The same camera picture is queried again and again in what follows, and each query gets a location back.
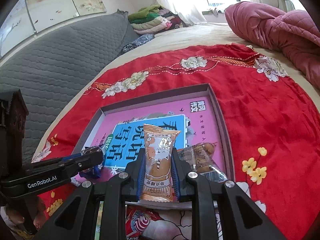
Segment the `orange cat biscuit pack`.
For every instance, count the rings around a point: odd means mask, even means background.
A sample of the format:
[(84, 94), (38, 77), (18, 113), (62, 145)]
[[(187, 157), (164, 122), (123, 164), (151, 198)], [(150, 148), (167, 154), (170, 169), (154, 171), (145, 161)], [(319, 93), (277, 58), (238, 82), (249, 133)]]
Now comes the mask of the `orange cat biscuit pack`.
[(142, 200), (172, 202), (171, 155), (180, 131), (144, 124), (145, 177)]

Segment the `pink blue workbook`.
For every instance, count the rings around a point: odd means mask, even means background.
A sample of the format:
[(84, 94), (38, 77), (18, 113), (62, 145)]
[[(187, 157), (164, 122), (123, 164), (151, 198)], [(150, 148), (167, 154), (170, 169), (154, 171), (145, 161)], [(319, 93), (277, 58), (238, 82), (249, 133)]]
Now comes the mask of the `pink blue workbook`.
[(173, 178), (170, 161), (174, 150), (194, 172), (216, 182), (227, 180), (226, 141), (213, 97), (187, 94), (99, 109), (74, 151), (100, 147), (104, 155), (101, 166), (117, 174), (137, 159), (140, 150), (146, 150), (146, 184), (163, 187)]

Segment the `red floral blanket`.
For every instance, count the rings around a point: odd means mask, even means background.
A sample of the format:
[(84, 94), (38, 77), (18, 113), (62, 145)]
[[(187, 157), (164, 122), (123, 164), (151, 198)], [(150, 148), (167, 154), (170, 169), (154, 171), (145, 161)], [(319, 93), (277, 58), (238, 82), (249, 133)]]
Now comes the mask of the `red floral blanket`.
[(319, 112), (281, 65), (242, 44), (191, 46), (107, 67), (33, 161), (71, 154), (100, 107), (202, 83), (222, 109), (236, 180), (286, 238), (302, 239), (319, 214)]

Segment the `orange-edged brown snack pack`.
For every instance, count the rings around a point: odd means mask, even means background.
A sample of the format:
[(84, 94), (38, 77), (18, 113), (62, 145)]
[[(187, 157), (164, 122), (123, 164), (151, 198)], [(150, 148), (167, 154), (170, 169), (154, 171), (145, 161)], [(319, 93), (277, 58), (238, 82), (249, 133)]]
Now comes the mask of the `orange-edged brown snack pack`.
[(192, 171), (199, 173), (210, 181), (223, 183), (227, 176), (213, 161), (217, 143), (202, 142), (178, 151), (180, 160), (186, 161)]

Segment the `beige bed sheet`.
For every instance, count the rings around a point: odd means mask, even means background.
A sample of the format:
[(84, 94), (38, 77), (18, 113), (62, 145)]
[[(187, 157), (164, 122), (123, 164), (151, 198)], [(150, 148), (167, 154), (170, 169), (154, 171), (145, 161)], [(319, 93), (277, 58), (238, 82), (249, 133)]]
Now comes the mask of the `beige bed sheet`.
[(252, 42), (243, 40), (242, 38), (236, 36), (226, 23), (199, 24), (192, 27), (181, 28), (157, 34), (152, 41), (132, 51), (129, 51), (122, 56), (119, 56), (106, 67), (104, 67), (78, 94), (76, 94), (74, 98), (72, 98), (72, 100), (64, 107), (64, 109), (52, 122), (52, 124), (46, 130), (41, 141), (39, 142), (39, 145), (32, 157), (32, 161), (34, 161), (39, 153), (45, 148), (48, 137), (50, 136), (55, 126), (77, 103), (84, 92), (88, 90), (89, 87), (106, 71), (113, 68), (118, 68), (132, 60), (135, 60), (136, 58), (154, 53), (161, 53), (169, 50), (178, 50), (187, 48), (189, 46), (212, 46), (215, 44), (230, 43), (252, 45), (255, 51), (279, 61), (286, 70), (287, 74), (306, 91), (316, 107), (319, 108), (319, 90), (313, 87), (313, 85), (306, 79), (303, 73), (297, 70), (282, 53), (267, 50), (253, 44)]

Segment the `blue oreo cookie pack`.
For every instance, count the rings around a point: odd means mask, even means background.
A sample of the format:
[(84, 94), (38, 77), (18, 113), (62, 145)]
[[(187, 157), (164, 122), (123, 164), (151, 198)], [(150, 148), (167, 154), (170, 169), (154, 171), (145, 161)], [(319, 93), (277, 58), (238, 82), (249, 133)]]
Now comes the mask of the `blue oreo cookie pack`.
[(86, 169), (79, 172), (80, 177), (86, 179), (101, 178), (102, 169), (105, 164), (105, 150), (101, 146), (86, 147), (81, 155), (87, 155), (89, 163)]

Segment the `grey shallow box tray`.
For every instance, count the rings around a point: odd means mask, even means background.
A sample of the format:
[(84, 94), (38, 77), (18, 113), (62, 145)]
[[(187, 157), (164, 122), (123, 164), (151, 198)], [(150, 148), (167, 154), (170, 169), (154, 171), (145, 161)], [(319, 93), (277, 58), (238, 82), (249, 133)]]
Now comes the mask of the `grey shallow box tray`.
[(133, 203), (190, 209), (187, 176), (234, 180), (234, 164), (220, 105), (208, 84), (167, 90), (100, 108), (74, 153), (103, 152), (101, 180), (135, 168)]

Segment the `dark blue patterned pillow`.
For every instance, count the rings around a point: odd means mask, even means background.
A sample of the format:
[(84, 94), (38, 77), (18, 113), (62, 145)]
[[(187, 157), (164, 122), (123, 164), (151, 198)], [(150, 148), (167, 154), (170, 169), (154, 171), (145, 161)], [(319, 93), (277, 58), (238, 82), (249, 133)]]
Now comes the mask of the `dark blue patterned pillow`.
[(125, 54), (135, 48), (138, 48), (138, 47), (150, 42), (154, 38), (155, 38), (154, 34), (144, 34), (144, 35), (140, 36), (139, 38), (135, 39), (134, 41), (123, 46), (119, 55), (123, 55), (123, 54)]

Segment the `floral wall painting panels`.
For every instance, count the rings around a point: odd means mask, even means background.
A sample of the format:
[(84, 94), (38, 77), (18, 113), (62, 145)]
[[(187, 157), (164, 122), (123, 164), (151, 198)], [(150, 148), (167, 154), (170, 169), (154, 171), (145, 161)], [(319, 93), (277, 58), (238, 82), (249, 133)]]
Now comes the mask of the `floral wall painting panels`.
[(19, 0), (1, 25), (1, 56), (44, 29), (105, 11), (102, 0)]

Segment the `pink quilted comforter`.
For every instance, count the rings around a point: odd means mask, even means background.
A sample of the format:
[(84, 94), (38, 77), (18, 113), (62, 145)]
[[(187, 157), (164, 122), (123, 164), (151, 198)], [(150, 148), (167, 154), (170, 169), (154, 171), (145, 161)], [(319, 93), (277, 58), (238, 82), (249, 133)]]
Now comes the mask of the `pink quilted comforter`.
[(306, 11), (284, 12), (263, 3), (239, 2), (225, 9), (225, 18), (237, 36), (281, 51), (319, 88), (319, 30)]

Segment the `grey quilted headboard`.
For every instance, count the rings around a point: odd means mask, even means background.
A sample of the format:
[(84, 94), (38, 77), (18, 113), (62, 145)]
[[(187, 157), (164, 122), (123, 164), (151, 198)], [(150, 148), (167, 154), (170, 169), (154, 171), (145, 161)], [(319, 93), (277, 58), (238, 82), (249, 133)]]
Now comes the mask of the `grey quilted headboard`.
[(20, 89), (29, 111), (22, 145), (25, 164), (64, 107), (137, 37), (128, 13), (118, 10), (51, 31), (1, 66), (1, 91)]

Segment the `stack of folded blankets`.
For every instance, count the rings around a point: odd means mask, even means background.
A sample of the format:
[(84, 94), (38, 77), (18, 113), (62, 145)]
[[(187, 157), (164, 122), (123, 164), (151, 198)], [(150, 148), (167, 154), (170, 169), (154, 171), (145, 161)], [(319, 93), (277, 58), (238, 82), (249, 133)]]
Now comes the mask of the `stack of folded blankets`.
[(138, 35), (157, 34), (188, 26), (178, 14), (157, 4), (129, 14), (128, 20)]

